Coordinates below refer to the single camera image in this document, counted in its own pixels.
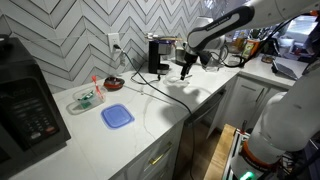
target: white cabinetry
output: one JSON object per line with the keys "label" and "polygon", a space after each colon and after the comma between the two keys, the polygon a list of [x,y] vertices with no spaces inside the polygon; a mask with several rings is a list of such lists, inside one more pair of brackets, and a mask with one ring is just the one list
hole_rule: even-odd
{"label": "white cabinetry", "polygon": [[176,124],[111,179],[171,179],[182,128],[183,122]]}
{"label": "white cabinetry", "polygon": [[230,124],[241,128],[244,120],[247,121],[246,129],[254,127],[267,101],[281,91],[287,90],[238,76],[218,127],[223,129],[225,124]]}
{"label": "white cabinetry", "polygon": [[209,113],[205,118],[209,118],[212,119],[212,122],[210,123],[210,129],[209,132],[207,134],[207,138],[211,135],[211,133],[213,132],[213,130],[218,126],[218,123],[221,120],[221,116],[223,114],[223,110],[225,109],[225,106],[227,104],[228,101],[228,97],[230,97],[232,95],[232,89],[235,85],[235,82],[237,80],[237,76],[233,77],[232,79],[230,79],[226,85],[225,85],[225,95],[223,96],[222,100],[220,101],[218,110],[216,112],[212,112]]}

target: blue plastic lid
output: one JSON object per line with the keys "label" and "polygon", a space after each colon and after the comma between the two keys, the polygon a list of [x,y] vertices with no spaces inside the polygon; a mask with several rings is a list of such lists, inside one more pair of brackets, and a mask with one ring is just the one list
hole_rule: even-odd
{"label": "blue plastic lid", "polygon": [[122,104],[115,104],[107,107],[101,112],[101,115],[104,122],[110,128],[119,128],[130,123],[131,121],[134,121],[134,117]]}

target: small red object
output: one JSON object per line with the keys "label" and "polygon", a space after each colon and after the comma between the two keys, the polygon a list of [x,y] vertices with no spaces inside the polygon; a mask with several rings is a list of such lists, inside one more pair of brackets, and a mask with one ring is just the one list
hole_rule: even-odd
{"label": "small red object", "polygon": [[108,90],[118,90],[123,87],[124,80],[121,78],[116,77],[108,77],[104,81],[104,87],[106,87]]}
{"label": "small red object", "polygon": [[97,85],[97,76],[93,75],[93,76],[91,76],[91,79],[92,79],[92,81],[94,82],[94,85],[96,86],[96,91],[97,91],[99,97],[100,97],[101,99],[103,99],[103,96],[102,96],[102,94],[101,94],[101,92],[100,92],[100,89],[99,89],[99,87],[98,87],[98,85]]}

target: white countertop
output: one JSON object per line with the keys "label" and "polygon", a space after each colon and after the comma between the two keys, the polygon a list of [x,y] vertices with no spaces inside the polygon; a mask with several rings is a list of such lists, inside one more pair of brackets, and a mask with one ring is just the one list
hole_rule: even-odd
{"label": "white countertop", "polygon": [[[306,66],[304,63],[282,58],[278,62],[292,68],[298,77]],[[181,66],[168,63],[172,69],[168,76],[180,74]],[[130,81],[133,73],[122,74],[121,78],[126,81],[125,87],[118,91],[107,92],[103,104],[79,115],[70,115],[66,107],[74,102],[72,95],[75,92],[92,84],[54,94],[72,138],[67,141],[67,146],[63,149],[10,179],[108,179],[174,124],[188,116],[188,112],[181,105],[177,106],[176,102],[148,86]],[[292,80],[274,75],[270,64],[253,59],[243,69],[221,68],[218,72],[205,72],[199,64],[195,64],[190,71],[192,77],[188,79],[190,84],[187,86],[168,84],[165,77],[152,85],[181,100],[194,111],[238,73],[284,88],[294,84]],[[156,75],[149,73],[142,75],[148,81],[157,78]],[[142,82],[138,75],[135,79]],[[125,105],[135,117],[135,121],[112,130],[104,124],[100,113],[104,108],[117,103]]]}

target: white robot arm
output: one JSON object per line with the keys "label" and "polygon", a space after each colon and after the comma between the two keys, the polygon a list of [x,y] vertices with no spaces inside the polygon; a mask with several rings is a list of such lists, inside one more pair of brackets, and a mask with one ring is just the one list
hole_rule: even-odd
{"label": "white robot arm", "polygon": [[[216,21],[202,22],[206,25],[194,28],[188,35],[181,80],[196,61],[197,52],[219,48],[225,33],[274,25],[318,10],[319,4],[320,0],[251,0]],[[242,155],[232,159],[231,168],[238,178],[248,171],[254,173],[253,179],[258,178],[263,174],[261,169],[272,168],[285,151],[303,149],[320,130],[320,63],[310,67],[314,71],[301,77],[288,93],[277,94],[268,102],[243,145]]]}
{"label": "white robot arm", "polygon": [[224,34],[235,29],[251,29],[271,26],[310,10],[319,9],[319,0],[251,0],[243,6],[211,22],[199,23],[188,35],[181,80],[196,62],[197,52],[219,49],[224,44]]}

